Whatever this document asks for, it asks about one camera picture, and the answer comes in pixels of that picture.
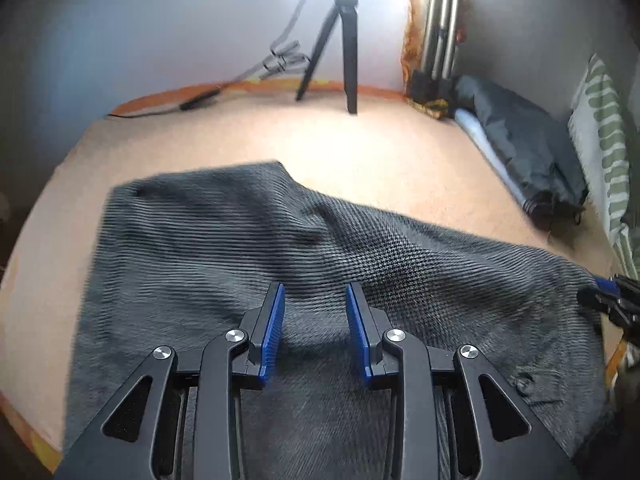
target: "power cable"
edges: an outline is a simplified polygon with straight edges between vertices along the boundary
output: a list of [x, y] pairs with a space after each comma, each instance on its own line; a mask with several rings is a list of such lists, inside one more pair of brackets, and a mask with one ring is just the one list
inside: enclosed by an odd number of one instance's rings
[[287, 43], [284, 47], [277, 50], [279, 46], [281, 46], [289, 37], [289, 34], [295, 27], [298, 19], [300, 18], [300, 14], [302, 13], [302, 9], [305, 6], [307, 0], [298, 0], [296, 4], [296, 8], [293, 10], [293, 13], [289, 19], [289, 23], [284, 28], [282, 33], [273, 41], [273, 43], [269, 46], [270, 54], [265, 57], [261, 62], [256, 63], [251, 68], [248, 68], [244, 72], [238, 74], [233, 79], [222, 83], [217, 86], [213, 90], [207, 90], [206, 92], [202, 92], [201, 94], [196, 95], [195, 97], [188, 99], [187, 101], [181, 102], [175, 108], [169, 108], [168, 110], [158, 110], [153, 112], [144, 112], [141, 114], [135, 115], [119, 115], [119, 114], [107, 114], [109, 117], [118, 117], [121, 119], [135, 119], [138, 117], [149, 117], [156, 115], [167, 115], [172, 114], [178, 111], [187, 111], [197, 108], [204, 101], [211, 99], [220, 94], [223, 90], [228, 88], [229, 86], [244, 81], [249, 76], [259, 72], [260, 70], [264, 70], [265, 72], [258, 76], [260, 80], [265, 80], [270, 77], [274, 77], [276, 75], [284, 74], [284, 73], [303, 73], [306, 70], [306, 66], [309, 63], [309, 58], [306, 54], [299, 51], [300, 42], [291, 41]]

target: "black clamp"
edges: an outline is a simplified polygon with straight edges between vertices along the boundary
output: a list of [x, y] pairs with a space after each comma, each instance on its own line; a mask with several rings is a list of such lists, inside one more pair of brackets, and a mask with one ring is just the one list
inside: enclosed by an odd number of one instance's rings
[[606, 314], [627, 341], [640, 347], [640, 283], [620, 274], [595, 280], [596, 286], [578, 289], [578, 303]]
[[[73, 444], [57, 480], [179, 480], [189, 388], [198, 387], [194, 480], [243, 480], [241, 389], [262, 389], [273, 367], [285, 307], [271, 283], [260, 308], [204, 350], [159, 346]], [[478, 348], [425, 346], [346, 289], [356, 364], [372, 389], [391, 389], [385, 479], [439, 477], [436, 387], [447, 413], [452, 479], [577, 480], [570, 460]]]
[[78, 437], [54, 478], [178, 480], [192, 386], [198, 387], [194, 478], [244, 478], [240, 390], [266, 384], [284, 307], [284, 286], [271, 283], [262, 306], [204, 350], [180, 357], [170, 346], [153, 350]]
[[529, 406], [472, 345], [425, 346], [346, 290], [355, 361], [364, 383], [391, 389], [385, 479], [439, 478], [434, 386], [443, 388], [450, 477], [576, 480], [571, 461]]

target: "striped cushion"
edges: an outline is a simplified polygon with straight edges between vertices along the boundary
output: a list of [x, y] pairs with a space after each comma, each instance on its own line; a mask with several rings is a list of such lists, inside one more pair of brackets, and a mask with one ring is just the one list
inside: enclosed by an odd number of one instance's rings
[[574, 99], [569, 131], [587, 180], [590, 199], [625, 274], [637, 278], [629, 228], [622, 221], [629, 203], [623, 105], [602, 60], [594, 54]]

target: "orange fabric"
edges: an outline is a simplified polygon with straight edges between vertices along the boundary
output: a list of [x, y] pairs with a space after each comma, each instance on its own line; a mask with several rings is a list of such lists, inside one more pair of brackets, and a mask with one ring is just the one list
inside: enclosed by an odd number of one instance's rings
[[[152, 94], [138, 99], [133, 99], [127, 103], [117, 106], [111, 113], [116, 115], [130, 114], [156, 106], [167, 105], [171, 103], [181, 103], [187, 101], [196, 95], [217, 88], [221, 82], [207, 85], [185, 86], [177, 90], [169, 90], [159, 94]], [[242, 81], [229, 86], [226, 91], [244, 91], [244, 92], [273, 92], [273, 91], [294, 91], [300, 84], [299, 79], [272, 79], [265, 81]], [[343, 83], [340, 81], [312, 81], [309, 84], [308, 91], [342, 91]], [[401, 99], [402, 93], [396, 90], [385, 90], [375, 88], [373, 86], [358, 86], [358, 93], [362, 95], [382, 97], [385, 99]]]
[[605, 370], [605, 382], [606, 382], [607, 388], [610, 388], [613, 386], [613, 380], [615, 379], [616, 374], [618, 373], [618, 367], [620, 366], [620, 363], [622, 362], [622, 359], [624, 358], [625, 353], [626, 353], [626, 341], [621, 340], [620, 343], [618, 343], [618, 347], [616, 348], [616, 351], [611, 356], [609, 363], [607, 363], [607, 368]]

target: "gray cloth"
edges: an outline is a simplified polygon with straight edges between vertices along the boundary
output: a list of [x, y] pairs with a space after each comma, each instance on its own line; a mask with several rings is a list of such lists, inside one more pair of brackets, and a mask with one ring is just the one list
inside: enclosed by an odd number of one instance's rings
[[327, 197], [274, 163], [113, 190], [79, 318], [65, 449], [153, 348], [204, 346], [259, 306], [271, 280], [286, 286], [286, 314], [270, 384], [242, 394], [252, 480], [382, 476], [389, 395], [363, 390], [351, 365], [354, 280], [426, 344], [478, 346], [567, 453], [604, 405], [599, 320], [575, 301], [593, 281], [584, 269]]

